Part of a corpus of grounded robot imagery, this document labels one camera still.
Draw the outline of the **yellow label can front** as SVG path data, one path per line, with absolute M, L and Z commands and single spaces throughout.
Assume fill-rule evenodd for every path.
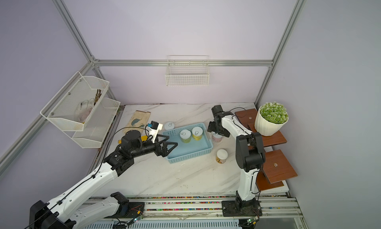
M 192 137 L 196 141 L 200 141 L 203 137 L 203 129 L 199 126 L 196 126 L 191 131 Z

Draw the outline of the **green label can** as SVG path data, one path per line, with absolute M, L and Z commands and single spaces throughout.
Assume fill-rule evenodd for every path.
M 191 131 L 188 129 L 183 129 L 180 132 L 180 139 L 185 144 L 187 144 L 191 141 L 191 137 L 192 137 Z

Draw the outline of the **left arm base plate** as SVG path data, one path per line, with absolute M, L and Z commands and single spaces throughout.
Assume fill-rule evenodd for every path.
M 117 212 L 108 216 L 107 218 L 130 218 L 134 219 L 142 215 L 144 212 L 145 203 L 144 202 L 129 202 L 121 204 L 118 207 Z

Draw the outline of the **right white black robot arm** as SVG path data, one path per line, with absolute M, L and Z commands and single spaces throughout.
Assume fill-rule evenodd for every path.
M 211 111 L 213 121 L 209 123 L 207 131 L 226 138 L 231 136 L 235 140 L 235 159 L 241 169 L 238 198 L 243 202 L 253 200 L 253 184 L 266 162 L 262 135 L 242 125 L 236 115 L 224 111 L 220 105 L 214 106 Z

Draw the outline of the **pink label can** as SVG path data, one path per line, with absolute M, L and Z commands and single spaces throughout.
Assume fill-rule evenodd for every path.
M 174 124 L 174 122 L 166 122 L 166 123 L 164 124 L 164 129 L 165 129 L 165 131 L 172 130 L 172 129 L 174 129 L 174 128 L 175 128 L 175 124 Z
M 223 139 L 222 135 L 216 134 L 215 132 L 212 133 L 212 140 L 213 142 L 219 143 Z

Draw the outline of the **light blue plastic basket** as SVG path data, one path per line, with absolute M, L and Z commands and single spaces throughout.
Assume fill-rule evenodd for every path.
M 201 139 L 195 140 L 192 136 L 192 130 L 195 127 L 202 129 Z M 190 131 L 190 141 L 184 143 L 181 140 L 181 131 Z M 204 123 L 196 123 L 163 132 L 163 135 L 169 136 L 169 141 L 178 143 L 177 147 L 166 157 L 169 163 L 177 163 L 191 158 L 207 155 L 213 149 L 212 140 L 208 137 Z

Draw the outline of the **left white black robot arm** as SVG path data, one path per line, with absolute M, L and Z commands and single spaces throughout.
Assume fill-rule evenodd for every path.
M 112 193 L 106 200 L 84 209 L 80 206 L 109 182 L 121 176 L 134 159 L 149 153 L 167 157 L 177 147 L 169 136 L 151 130 L 143 141 L 137 130 L 128 131 L 116 149 L 105 157 L 97 169 L 72 188 L 49 202 L 38 201 L 30 208 L 29 229 L 80 229 L 107 217 L 124 217 L 132 212 L 129 199 Z

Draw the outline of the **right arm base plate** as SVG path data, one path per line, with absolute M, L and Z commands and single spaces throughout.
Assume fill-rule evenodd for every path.
M 222 201 L 222 213 L 224 217 L 251 217 L 263 215 L 259 201 L 247 201 L 237 203 L 236 201 Z

